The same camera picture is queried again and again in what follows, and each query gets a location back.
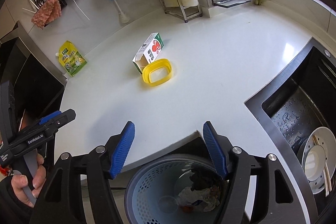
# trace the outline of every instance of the open carton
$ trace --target open carton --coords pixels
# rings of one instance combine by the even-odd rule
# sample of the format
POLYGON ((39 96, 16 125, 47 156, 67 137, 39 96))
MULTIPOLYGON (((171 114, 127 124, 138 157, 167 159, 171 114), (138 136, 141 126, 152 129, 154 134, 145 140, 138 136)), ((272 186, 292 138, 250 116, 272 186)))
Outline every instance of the open carton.
POLYGON ((142 74, 142 70, 150 63, 154 62, 163 48, 163 42, 158 32, 152 33, 138 50, 133 58, 133 63, 142 74))

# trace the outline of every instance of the pink towel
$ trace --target pink towel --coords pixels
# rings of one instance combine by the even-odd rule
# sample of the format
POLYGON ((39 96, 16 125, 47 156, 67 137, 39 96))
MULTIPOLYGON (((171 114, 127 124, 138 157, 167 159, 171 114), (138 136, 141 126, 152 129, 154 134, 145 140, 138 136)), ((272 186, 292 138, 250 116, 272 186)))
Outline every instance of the pink towel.
POLYGON ((43 29, 48 24, 61 16, 61 5, 58 0, 46 0, 32 17, 31 22, 43 29))

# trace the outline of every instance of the blue plastic basket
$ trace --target blue plastic basket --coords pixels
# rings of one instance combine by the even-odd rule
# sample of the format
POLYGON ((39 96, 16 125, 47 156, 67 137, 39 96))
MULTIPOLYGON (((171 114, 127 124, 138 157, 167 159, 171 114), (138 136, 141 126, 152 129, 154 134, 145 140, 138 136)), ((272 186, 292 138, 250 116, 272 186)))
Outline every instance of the blue plastic basket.
POLYGON ((164 213, 158 201, 176 197, 187 186, 191 168, 202 167, 215 173, 211 161, 192 155, 169 155, 144 165, 130 180, 125 193, 125 211, 130 224, 212 224, 220 206, 210 212, 184 213, 180 208, 164 213))

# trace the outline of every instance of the metal screw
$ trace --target metal screw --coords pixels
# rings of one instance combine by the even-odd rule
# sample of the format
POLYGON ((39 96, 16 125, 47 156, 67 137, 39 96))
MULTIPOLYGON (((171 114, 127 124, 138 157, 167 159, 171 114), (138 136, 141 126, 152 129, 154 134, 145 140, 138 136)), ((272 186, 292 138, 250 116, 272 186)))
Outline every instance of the metal screw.
POLYGON ((100 145, 96 148, 97 153, 103 153, 104 151, 105 151, 105 146, 100 145))
POLYGON ((65 152, 65 153, 63 153, 62 155, 61 155, 61 159, 62 160, 66 160, 67 158, 69 158, 70 157, 70 155, 69 155, 69 153, 67 153, 67 152, 65 152))
POLYGON ((326 56, 331 57, 330 52, 328 52, 327 50, 324 50, 324 53, 325 53, 326 56))
POLYGON ((274 154, 269 154, 269 155, 268 155, 268 158, 269 158, 270 160, 272 160, 272 161, 277 160, 277 157, 276 157, 274 154))
POLYGON ((233 153, 236 153, 236 154, 240 154, 242 152, 242 149, 238 146, 235 146, 233 149, 232 149, 233 153))

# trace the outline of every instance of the stainless steel sink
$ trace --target stainless steel sink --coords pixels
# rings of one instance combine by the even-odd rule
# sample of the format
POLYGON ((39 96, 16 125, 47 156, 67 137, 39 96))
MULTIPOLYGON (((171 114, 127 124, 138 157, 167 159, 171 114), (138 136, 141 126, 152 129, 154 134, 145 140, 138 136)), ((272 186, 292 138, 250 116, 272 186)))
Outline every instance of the stainless steel sink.
POLYGON ((324 191, 313 195, 296 154, 316 128, 325 126, 336 133, 336 59, 312 38, 294 60, 245 105, 287 162, 306 202, 310 221, 314 223, 332 201, 336 206, 336 190, 334 188, 327 198, 324 191))

